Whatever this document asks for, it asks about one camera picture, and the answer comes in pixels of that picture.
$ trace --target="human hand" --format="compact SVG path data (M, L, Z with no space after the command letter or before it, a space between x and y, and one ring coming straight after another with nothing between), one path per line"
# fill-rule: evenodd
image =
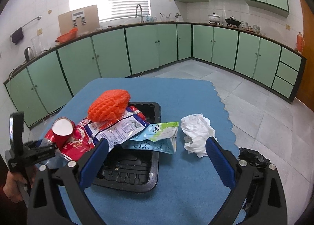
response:
M37 167L33 166L31 168L31 187L33 186L35 176L37 173ZM13 203L18 203L23 201L23 197L19 191L17 182L21 182L23 184L27 184L27 180L20 173L11 173L8 171L7 173L7 181L5 186L3 186L3 192Z

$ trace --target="dark towel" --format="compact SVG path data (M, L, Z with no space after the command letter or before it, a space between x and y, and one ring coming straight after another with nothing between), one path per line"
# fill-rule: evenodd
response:
M19 28L12 34L12 42L17 45L24 38L22 28Z

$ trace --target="towel rack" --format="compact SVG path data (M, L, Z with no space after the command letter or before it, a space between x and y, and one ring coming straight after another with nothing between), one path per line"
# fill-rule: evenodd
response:
M32 21L35 21L36 19L37 19L37 20L40 20L40 19L41 19L41 15L39 15L39 16L37 16L36 18L30 20L28 23L24 24L22 27L25 27L27 24L31 23Z

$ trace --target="orange foam fruit net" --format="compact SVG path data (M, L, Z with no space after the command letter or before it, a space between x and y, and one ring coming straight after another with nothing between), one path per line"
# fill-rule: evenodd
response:
M125 112L130 98L126 90L107 90L90 105L88 118L93 122L117 120Z

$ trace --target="barcode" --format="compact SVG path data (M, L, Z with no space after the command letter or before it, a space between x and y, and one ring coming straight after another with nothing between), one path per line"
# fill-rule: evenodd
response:
M136 120L130 120L130 122L133 124L134 127L137 129L141 127L141 125Z

